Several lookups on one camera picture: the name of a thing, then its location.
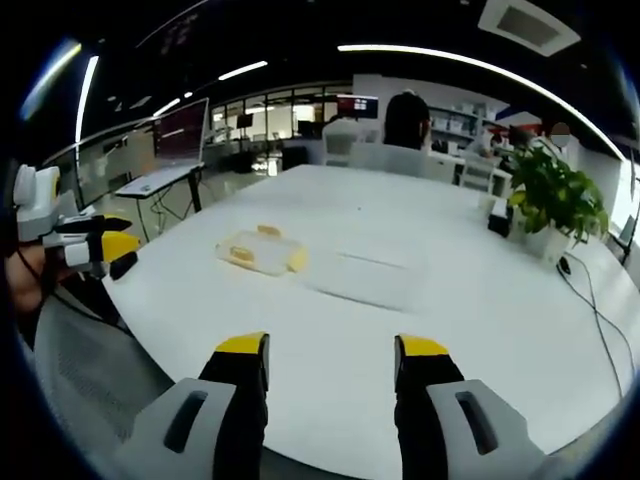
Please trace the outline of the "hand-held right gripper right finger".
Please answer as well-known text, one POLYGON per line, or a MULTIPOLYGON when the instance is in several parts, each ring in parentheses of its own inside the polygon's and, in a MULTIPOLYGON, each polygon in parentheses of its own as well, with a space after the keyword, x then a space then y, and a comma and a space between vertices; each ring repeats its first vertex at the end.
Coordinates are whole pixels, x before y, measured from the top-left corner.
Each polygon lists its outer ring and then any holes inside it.
POLYGON ((394 421, 404 479, 545 479, 553 460, 525 418, 480 380, 465 379, 438 342, 398 334, 394 421))

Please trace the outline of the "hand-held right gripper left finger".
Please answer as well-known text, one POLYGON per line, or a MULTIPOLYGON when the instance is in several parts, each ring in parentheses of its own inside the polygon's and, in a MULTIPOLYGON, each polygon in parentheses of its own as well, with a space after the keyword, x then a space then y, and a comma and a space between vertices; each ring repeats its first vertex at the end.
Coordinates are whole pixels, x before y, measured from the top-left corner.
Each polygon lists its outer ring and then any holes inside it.
POLYGON ((115 453, 127 479, 258 479, 268 423, 264 331, 219 344, 198 378, 185 378, 137 416, 115 453))

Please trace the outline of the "person's left hand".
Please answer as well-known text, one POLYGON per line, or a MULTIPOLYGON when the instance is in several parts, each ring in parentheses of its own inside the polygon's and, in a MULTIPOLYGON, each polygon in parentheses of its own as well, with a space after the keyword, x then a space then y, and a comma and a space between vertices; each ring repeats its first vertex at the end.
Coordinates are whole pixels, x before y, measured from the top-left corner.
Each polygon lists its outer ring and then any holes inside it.
POLYGON ((42 275, 53 275, 57 284, 75 273, 64 264, 49 262, 42 245, 23 245, 4 259, 9 291, 18 314, 30 314, 41 304, 44 293, 42 275))

